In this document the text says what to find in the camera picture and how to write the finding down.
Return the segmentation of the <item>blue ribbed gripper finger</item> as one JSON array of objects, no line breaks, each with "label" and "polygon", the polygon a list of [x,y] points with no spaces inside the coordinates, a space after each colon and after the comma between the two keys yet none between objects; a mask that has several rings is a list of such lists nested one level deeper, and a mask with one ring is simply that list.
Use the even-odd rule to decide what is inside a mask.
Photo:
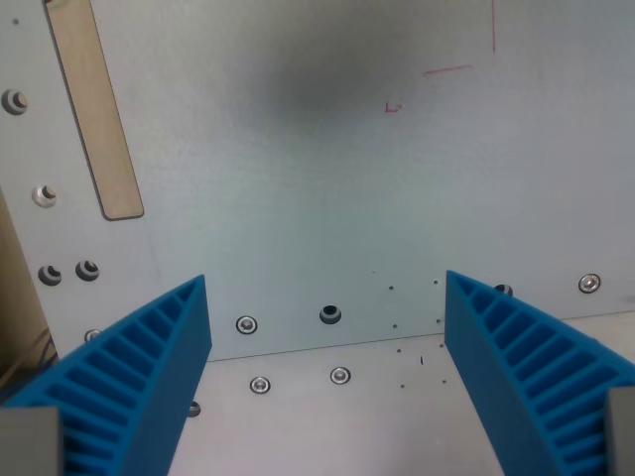
[{"label": "blue ribbed gripper finger", "polygon": [[166,475],[211,347],[197,276],[102,330],[4,406],[60,412],[65,475]]},{"label": "blue ribbed gripper finger", "polygon": [[633,363],[454,271],[445,281],[444,345],[505,474],[607,474],[607,394],[633,385]]}]

